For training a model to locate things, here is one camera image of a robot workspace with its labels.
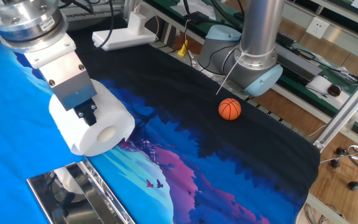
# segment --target fabric cloth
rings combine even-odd
[[[223,120],[219,103],[236,97],[158,49],[81,54],[86,31],[71,36],[136,119],[128,142],[90,158],[135,222],[295,221],[318,174],[309,142],[240,99],[241,116]]]
[[[0,44],[0,223],[46,223],[26,179],[81,160],[49,115],[51,95]]]

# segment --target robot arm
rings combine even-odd
[[[56,0],[0,0],[0,40],[38,68],[68,111],[92,126],[96,95],[91,79],[66,34],[68,23]]]

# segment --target wheel caster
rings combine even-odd
[[[345,154],[346,154],[346,150],[343,149],[343,148],[341,148],[341,147],[338,147],[338,148],[336,148],[336,150],[335,150],[335,154],[337,154],[337,155],[339,155],[339,156],[345,155]]]
[[[338,168],[339,167],[339,161],[337,160],[337,159],[335,159],[335,160],[331,160],[331,166],[333,167],[333,168]]]
[[[355,181],[349,182],[347,184],[347,188],[350,190],[357,190],[358,189],[358,183]]]

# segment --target metal pole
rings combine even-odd
[[[249,55],[265,55],[276,43],[285,0],[248,0],[241,49]]]
[[[340,132],[341,128],[346,125],[353,114],[358,110],[358,88],[352,96],[342,105],[339,112],[327,124],[327,128],[316,140],[314,145],[320,149],[320,152],[328,145],[328,143]]]

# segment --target white bracket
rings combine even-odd
[[[32,68],[40,68],[63,55],[73,52],[75,49],[76,46],[74,40],[68,34],[65,34],[53,45],[36,52],[24,53],[24,56],[31,64]]]

